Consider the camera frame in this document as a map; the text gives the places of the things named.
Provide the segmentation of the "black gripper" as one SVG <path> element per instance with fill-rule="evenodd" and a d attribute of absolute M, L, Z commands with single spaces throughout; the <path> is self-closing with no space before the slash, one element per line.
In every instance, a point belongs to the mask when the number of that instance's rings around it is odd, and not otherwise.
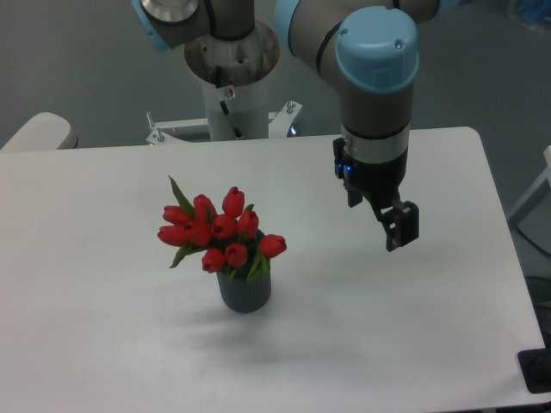
<path fill-rule="evenodd" d="M 343 181 L 348 207 L 366 199 L 386 233 L 386 249 L 392 252 L 419 238 L 419 208 L 400 200 L 399 185 L 406 175 L 407 151 L 385 163 L 364 163 L 345 150 L 344 138 L 332 142 L 335 175 Z"/>

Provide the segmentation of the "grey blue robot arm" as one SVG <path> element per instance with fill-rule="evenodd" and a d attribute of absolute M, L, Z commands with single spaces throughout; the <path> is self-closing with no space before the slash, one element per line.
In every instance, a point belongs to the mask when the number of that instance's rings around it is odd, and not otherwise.
<path fill-rule="evenodd" d="M 399 195 L 406 173 L 417 25 L 444 1 L 279 1 L 271 26 L 252 1 L 135 1 L 133 11 L 160 50 L 182 47 L 203 88 L 212 140 L 269 135 L 266 80 L 281 50 L 336 90 L 341 135 L 335 173 L 354 207 L 367 201 L 387 249 L 416 240 L 418 207 Z"/>

